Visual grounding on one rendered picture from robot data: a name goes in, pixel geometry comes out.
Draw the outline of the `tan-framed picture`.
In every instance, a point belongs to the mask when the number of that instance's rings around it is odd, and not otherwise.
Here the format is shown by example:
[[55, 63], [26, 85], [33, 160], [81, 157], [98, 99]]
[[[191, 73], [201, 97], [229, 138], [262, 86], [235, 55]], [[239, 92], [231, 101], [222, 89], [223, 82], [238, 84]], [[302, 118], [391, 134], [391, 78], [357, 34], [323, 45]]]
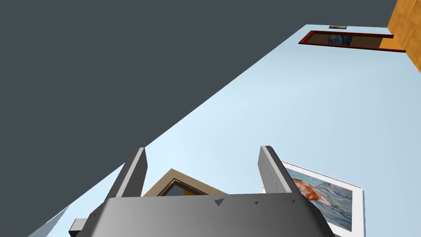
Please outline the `tan-framed picture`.
[[225, 192], [170, 169], [144, 194], [146, 197], [185, 195], [225, 195]]

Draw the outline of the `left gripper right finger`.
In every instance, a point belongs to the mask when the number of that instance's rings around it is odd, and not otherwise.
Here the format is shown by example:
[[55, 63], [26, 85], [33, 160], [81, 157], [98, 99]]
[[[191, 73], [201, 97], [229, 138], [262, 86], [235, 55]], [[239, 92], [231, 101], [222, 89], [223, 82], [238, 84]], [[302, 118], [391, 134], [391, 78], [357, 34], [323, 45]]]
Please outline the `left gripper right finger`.
[[265, 193], [294, 193], [295, 184], [271, 146], [261, 146], [258, 168]]

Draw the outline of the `white-framed painting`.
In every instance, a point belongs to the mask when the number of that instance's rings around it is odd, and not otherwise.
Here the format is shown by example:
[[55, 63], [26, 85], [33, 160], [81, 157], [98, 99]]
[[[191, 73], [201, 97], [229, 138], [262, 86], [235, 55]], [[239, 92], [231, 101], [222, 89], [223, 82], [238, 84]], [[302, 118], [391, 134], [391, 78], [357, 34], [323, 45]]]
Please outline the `white-framed painting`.
[[366, 237], [361, 187], [290, 163], [283, 165], [296, 185], [295, 191], [320, 210], [337, 237]]

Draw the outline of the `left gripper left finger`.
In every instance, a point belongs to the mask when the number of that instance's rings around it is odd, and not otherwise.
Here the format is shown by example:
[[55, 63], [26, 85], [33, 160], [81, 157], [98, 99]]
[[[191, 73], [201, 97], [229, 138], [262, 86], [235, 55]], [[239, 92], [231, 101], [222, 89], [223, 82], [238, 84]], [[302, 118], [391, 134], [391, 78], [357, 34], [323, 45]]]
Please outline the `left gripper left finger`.
[[145, 149], [136, 148], [124, 163], [106, 199], [121, 197], [140, 197], [147, 173]]

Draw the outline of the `dark red-framed picture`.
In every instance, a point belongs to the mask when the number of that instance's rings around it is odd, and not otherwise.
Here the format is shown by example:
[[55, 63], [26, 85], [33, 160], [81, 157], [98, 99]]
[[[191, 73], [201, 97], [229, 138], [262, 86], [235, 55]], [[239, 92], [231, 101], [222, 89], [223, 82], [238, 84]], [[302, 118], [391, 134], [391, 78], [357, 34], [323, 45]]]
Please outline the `dark red-framed picture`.
[[373, 33], [349, 33], [311, 30], [299, 42], [302, 45], [328, 46], [373, 51], [405, 53], [394, 35]]

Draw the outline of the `orange wooden door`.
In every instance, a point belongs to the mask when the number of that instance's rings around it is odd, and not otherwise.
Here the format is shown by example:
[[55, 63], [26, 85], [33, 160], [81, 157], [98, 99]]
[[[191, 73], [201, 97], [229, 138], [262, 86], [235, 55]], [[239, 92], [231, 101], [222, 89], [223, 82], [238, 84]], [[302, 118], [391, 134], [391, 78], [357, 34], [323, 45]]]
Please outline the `orange wooden door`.
[[421, 73], [421, 0], [397, 0], [387, 28]]

